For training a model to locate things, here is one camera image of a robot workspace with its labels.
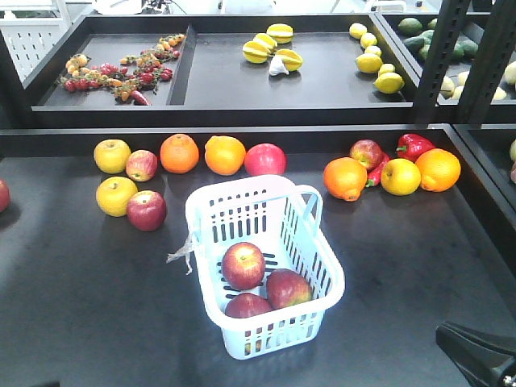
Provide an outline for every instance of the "garlic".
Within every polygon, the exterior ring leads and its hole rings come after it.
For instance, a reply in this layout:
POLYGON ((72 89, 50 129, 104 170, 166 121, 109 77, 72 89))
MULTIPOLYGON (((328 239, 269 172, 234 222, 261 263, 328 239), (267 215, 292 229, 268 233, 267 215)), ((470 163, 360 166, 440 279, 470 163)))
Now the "garlic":
POLYGON ((271 64, 268 67, 268 73, 269 75, 272 75, 273 77, 277 74, 287 74, 289 75, 289 70, 285 67, 285 64, 283 63, 283 60, 281 60, 280 56, 275 55, 273 59, 271 60, 271 64))

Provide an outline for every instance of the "orange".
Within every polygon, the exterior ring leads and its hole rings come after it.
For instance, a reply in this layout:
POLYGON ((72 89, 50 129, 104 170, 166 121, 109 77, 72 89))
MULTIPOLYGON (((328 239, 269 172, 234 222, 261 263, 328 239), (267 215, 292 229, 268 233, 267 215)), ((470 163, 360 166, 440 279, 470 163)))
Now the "orange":
POLYGON ((359 161, 341 157, 327 164, 323 179, 330 194, 346 202, 354 202, 362 194, 368 171, 359 161))
POLYGON ((443 192, 459 180, 459 159, 444 149, 424 152, 416 160, 416 165, 421 172, 421 188, 426 191, 443 192))
POLYGON ((161 144, 160 160, 171 173, 187 173, 199 162, 199 148, 189 135, 177 133, 161 144))
POLYGON ((204 148, 208 167, 223 176, 235 174, 242 166, 246 154, 244 145, 229 135, 212 135, 204 148))

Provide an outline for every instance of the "avocado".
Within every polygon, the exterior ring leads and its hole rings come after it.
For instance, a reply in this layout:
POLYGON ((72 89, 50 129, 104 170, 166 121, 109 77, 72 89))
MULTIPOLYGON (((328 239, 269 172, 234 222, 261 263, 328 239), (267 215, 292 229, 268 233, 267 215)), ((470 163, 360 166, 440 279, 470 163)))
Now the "avocado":
POLYGON ((426 30, 423 31, 419 36, 422 36, 424 38, 432 39, 434 37, 434 30, 426 30))
POLYGON ((422 48, 418 52, 418 57, 423 62, 427 60, 428 50, 430 50, 430 45, 429 44, 425 44, 424 46, 422 46, 422 48))
POLYGON ((476 52, 478 51, 478 44, 472 40, 464 40, 460 42, 460 46, 464 50, 464 57, 474 58, 476 56, 476 52))
POLYGON ((425 39, 420 35, 412 36, 410 38, 406 38, 405 40, 403 40, 403 44, 405 45, 407 50, 415 54, 422 48, 422 46, 425 45, 425 39))
POLYGON ((462 45, 460 43, 455 43, 455 47, 453 48, 453 52, 451 53, 451 60, 459 61, 464 57, 464 50, 462 49, 462 45))
POLYGON ((432 19, 428 24, 427 24, 427 28, 429 30, 434 30, 435 29, 435 25, 437 24, 437 19, 432 19))
POLYGON ((422 24, 416 18, 404 18, 397 29, 405 36, 416 36, 422 31, 422 24))

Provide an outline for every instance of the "black surface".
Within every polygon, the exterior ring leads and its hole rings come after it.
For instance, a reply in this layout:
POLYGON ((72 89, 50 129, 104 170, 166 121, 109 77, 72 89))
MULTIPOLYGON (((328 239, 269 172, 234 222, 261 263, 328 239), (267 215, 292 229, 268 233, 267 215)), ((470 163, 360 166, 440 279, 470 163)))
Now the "black surface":
POLYGON ((406 123, 417 77, 378 24, 375 15, 367 14, 211 18, 89 15, 64 36, 52 59, 26 85, 26 91, 36 127, 406 123), (393 63, 405 80, 402 94, 379 93, 372 84, 375 77, 357 70, 355 58, 362 50, 347 32, 354 22, 363 23, 377 36, 384 61, 393 63), (245 41, 266 31, 271 23, 290 23, 296 31, 293 42, 285 46, 299 51, 305 64, 288 77, 270 77, 267 65, 249 64, 241 52, 245 41), (118 61, 147 44, 144 34, 159 36, 170 33, 171 28, 189 28, 185 41, 189 49, 178 64, 181 70, 175 83, 170 85, 175 88, 177 84, 177 92, 158 91, 152 96, 151 107, 113 106, 106 95, 97 93, 99 90, 70 96, 53 84, 63 63, 76 52, 85 51, 99 61, 118 61), (163 105, 165 95, 171 105, 163 105), (371 111, 365 114, 364 109, 371 111))
POLYGON ((510 180, 509 149, 516 139, 514 125, 457 126, 461 137, 516 210, 516 185, 510 180))
MULTIPOLYGON (((499 220, 497 193, 451 128, 437 125, 424 133, 459 156, 457 186, 403 198, 375 187, 357 202, 334 199, 322 170, 364 138, 364 129, 392 155, 408 127, 328 127, 313 134, 227 128, 247 147, 273 139, 289 150, 285 175, 322 193, 322 232, 347 281, 313 341, 244 362, 226 353, 196 275, 185 276, 182 260, 164 263, 187 235, 189 194, 244 171, 220 177, 203 161, 186 175, 160 170, 139 188, 162 192, 169 215, 161 229, 143 233, 97 208, 94 192, 106 175, 94 165, 91 145, 118 135, 134 149, 155 151, 167 133, 79 131, 68 142, 59 131, 43 142, 3 134, 0 176, 13 202, 0 215, 2 386, 56 380, 63 387, 467 386, 435 344, 435 328, 449 320, 498 335, 516 329, 516 280, 504 262, 515 255, 497 249, 481 220, 486 214, 499 220), (36 157, 52 147, 60 151, 36 157), (72 156, 62 156, 71 149, 72 156), (470 207, 473 198, 482 198, 482 206, 470 207)), ((210 135, 209 129, 188 132, 200 147, 210 135)), ((516 234, 506 223, 497 227, 516 234)))

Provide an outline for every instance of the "starfruit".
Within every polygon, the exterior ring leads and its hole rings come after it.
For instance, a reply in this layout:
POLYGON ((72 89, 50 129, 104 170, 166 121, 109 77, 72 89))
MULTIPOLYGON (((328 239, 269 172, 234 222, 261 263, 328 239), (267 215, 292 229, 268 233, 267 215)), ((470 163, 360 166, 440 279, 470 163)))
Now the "starfruit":
POLYGON ((267 35, 271 36, 279 44, 288 43, 293 38, 293 28, 288 24, 272 24, 267 28, 267 35))
POLYGON ((274 50, 276 50, 277 48, 277 41, 263 32, 256 34, 253 40, 255 42, 263 44, 268 49, 269 53, 274 52, 274 50))
POLYGON ((296 71, 303 64, 303 58, 294 50, 289 50, 288 48, 282 48, 281 50, 276 51, 276 56, 279 56, 285 67, 289 71, 296 71))
POLYGON ((264 63, 268 58, 268 49, 262 43, 248 41, 242 47, 243 57, 251 63, 264 63))

